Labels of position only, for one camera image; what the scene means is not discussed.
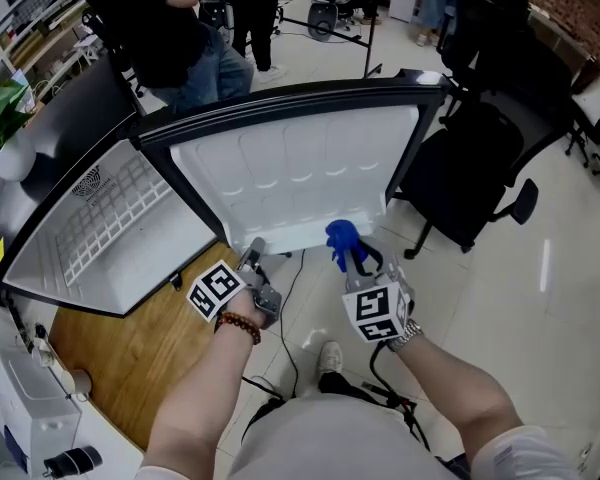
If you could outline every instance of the wire rack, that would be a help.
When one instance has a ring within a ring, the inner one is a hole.
[[[138,219],[171,193],[151,164],[137,155],[89,197],[56,236],[67,287]]]

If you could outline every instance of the silver watch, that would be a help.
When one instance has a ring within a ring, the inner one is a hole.
[[[416,323],[415,320],[409,318],[407,321],[407,325],[404,326],[405,334],[404,336],[400,336],[398,338],[394,338],[387,346],[392,352],[398,352],[402,347],[404,347],[412,338],[415,336],[424,336],[424,332],[422,332],[422,328]]]

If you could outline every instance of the black shirt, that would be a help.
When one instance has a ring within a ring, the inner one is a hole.
[[[209,33],[193,9],[167,0],[86,0],[131,58],[145,87],[179,87],[205,48]]]

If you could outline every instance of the chair armrest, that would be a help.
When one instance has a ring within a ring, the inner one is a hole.
[[[511,215],[518,224],[524,224],[529,220],[538,202],[538,187],[532,180],[524,182],[518,198],[504,210],[494,214],[489,222],[496,222],[503,217]]]
[[[447,37],[447,31],[449,30],[449,23],[451,23],[450,14],[444,13],[444,21],[442,22],[442,30],[440,31],[440,39],[438,40],[438,46],[436,46],[436,51],[442,54],[442,47],[444,46],[444,40]]]

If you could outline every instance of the tiled floor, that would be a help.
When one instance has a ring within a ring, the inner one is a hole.
[[[285,10],[303,19],[307,9],[307,1],[295,1]],[[290,24],[283,30],[306,33]],[[362,30],[368,33],[368,27]],[[417,47],[407,31],[407,25],[386,18],[378,27],[372,58],[384,62],[383,76],[393,76],[402,67],[442,71],[433,48]],[[352,44],[320,44],[297,35],[274,38],[273,53],[276,62],[289,68],[276,85],[356,78],[365,56],[364,49]],[[466,255],[434,231],[416,260],[401,263],[416,292],[414,316],[428,336],[495,376],[523,420],[547,429],[576,461],[600,427],[600,181],[576,157],[566,157],[565,147],[560,141],[542,152],[505,196],[503,206],[528,177],[538,185],[538,205],[526,225],[510,219],[490,224]],[[407,203],[393,201],[376,236],[400,255],[413,245],[422,223]],[[543,258],[548,266],[544,281]],[[273,276],[283,294],[299,264],[296,254]],[[283,333],[300,369],[299,392],[314,380],[321,345],[333,339],[344,349],[351,381],[374,381],[368,369],[372,349],[347,320],[340,299],[343,290],[343,276],[331,263],[330,252],[308,250],[284,311],[284,329],[277,326],[264,333],[247,375],[262,375],[290,393],[293,371],[281,347]],[[459,453],[457,432],[427,402],[404,366],[383,354],[379,370],[400,392],[418,399],[416,416],[434,452],[445,458]],[[216,478],[226,476],[246,424],[265,399],[256,388],[243,385],[220,443]]]

